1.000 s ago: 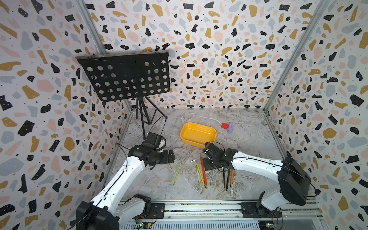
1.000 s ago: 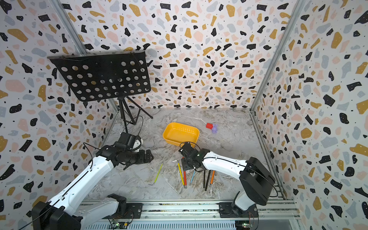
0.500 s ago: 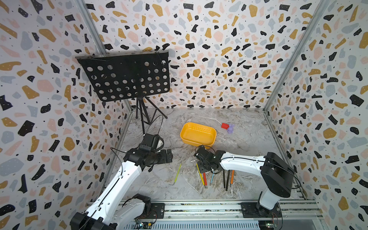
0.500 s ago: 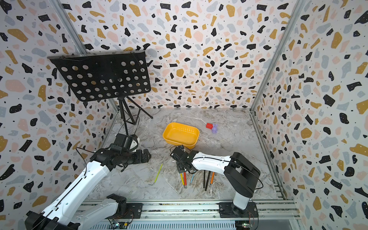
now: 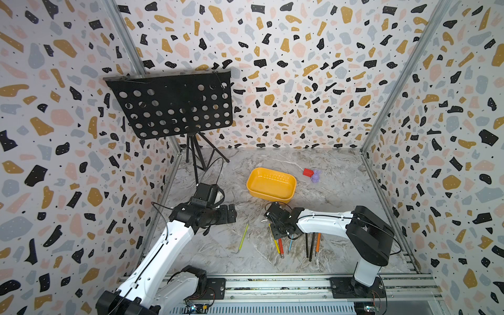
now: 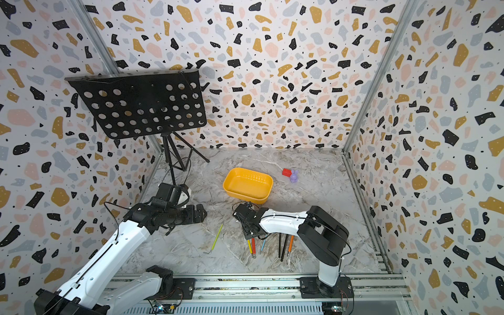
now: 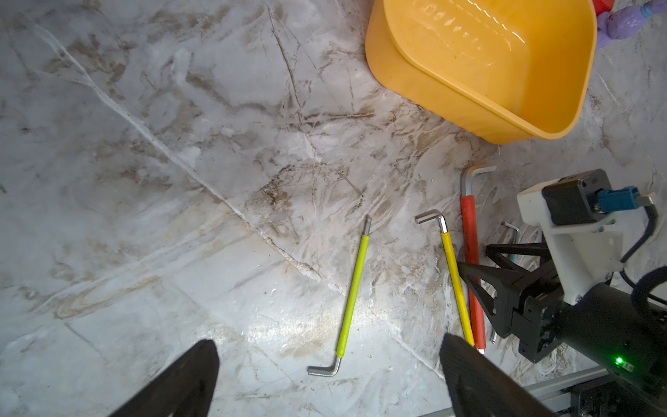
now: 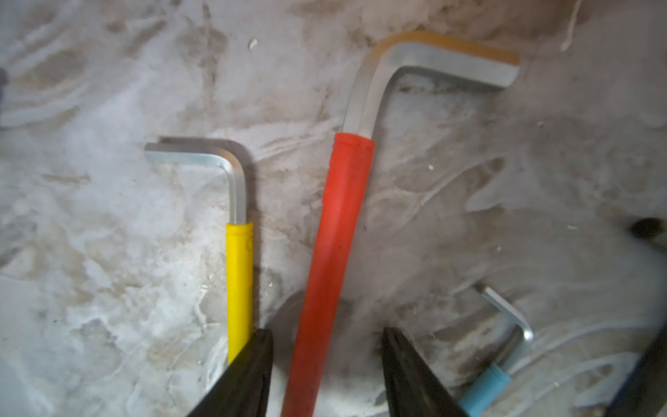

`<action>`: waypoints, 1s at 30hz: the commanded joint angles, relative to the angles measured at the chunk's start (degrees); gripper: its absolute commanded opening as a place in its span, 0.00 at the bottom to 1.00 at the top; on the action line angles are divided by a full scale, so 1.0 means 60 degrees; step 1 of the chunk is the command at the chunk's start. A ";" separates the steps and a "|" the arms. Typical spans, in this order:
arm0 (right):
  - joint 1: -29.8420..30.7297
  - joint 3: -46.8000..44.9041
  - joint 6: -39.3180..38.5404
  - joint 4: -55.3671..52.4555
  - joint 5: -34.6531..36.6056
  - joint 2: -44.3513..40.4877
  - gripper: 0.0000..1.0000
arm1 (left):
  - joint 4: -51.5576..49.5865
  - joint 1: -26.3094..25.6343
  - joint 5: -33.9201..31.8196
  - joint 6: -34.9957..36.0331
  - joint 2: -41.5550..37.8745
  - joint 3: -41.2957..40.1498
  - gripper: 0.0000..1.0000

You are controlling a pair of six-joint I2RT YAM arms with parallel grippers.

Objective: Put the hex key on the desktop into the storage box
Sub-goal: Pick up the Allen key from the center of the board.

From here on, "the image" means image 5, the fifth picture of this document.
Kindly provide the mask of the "red hex key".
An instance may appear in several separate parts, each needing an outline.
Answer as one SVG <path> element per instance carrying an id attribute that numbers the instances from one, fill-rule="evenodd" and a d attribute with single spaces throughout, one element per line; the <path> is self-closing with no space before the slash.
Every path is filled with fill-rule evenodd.
<path id="1" fill-rule="evenodd" d="M 284 248 L 283 248 L 283 243 L 282 243 L 281 238 L 277 240 L 277 245 L 278 245 L 278 253 L 280 254 L 280 257 L 284 258 Z"/>

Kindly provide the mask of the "orange hex key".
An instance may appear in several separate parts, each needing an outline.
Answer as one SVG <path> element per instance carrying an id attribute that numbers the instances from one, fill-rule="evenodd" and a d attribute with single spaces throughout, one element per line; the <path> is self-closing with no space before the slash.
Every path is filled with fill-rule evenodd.
<path id="1" fill-rule="evenodd" d="M 318 253 L 320 251 L 320 242 L 321 242 L 321 233 L 317 233 L 316 247 L 315 247 L 315 257 L 318 256 Z"/>

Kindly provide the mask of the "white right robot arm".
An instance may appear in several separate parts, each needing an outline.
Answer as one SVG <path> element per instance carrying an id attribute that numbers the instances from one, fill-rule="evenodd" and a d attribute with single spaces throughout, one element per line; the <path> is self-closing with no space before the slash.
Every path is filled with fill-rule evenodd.
<path id="1" fill-rule="evenodd" d="M 293 240 L 303 234 L 327 234 L 350 240 L 360 255 L 353 281 L 366 288 L 374 285 L 381 268 L 388 265 L 395 242 L 391 226 L 364 206 L 330 213 L 302 207 L 284 209 L 280 202 L 273 202 L 266 209 L 265 218 L 276 240 Z"/>

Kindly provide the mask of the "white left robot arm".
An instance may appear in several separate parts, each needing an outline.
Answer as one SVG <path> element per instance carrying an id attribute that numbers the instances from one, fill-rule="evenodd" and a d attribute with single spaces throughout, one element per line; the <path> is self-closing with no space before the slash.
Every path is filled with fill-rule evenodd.
<path id="1" fill-rule="evenodd" d="M 199 230 L 232 224 L 237 219 L 233 204 L 205 206 L 202 202 L 181 203 L 169 216 L 165 230 L 137 269 L 114 292 L 98 299 L 98 314 L 169 314 L 193 299 L 221 299 L 224 282 L 208 282 L 203 269 L 186 266 L 164 281 L 167 272 Z"/>

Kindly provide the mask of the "blue hex key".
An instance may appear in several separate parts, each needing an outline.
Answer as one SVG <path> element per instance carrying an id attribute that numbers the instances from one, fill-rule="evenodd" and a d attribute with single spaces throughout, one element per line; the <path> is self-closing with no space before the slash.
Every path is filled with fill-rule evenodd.
<path id="1" fill-rule="evenodd" d="M 293 239 L 290 238 L 289 246 L 287 248 L 287 254 L 289 255 L 293 246 Z"/>

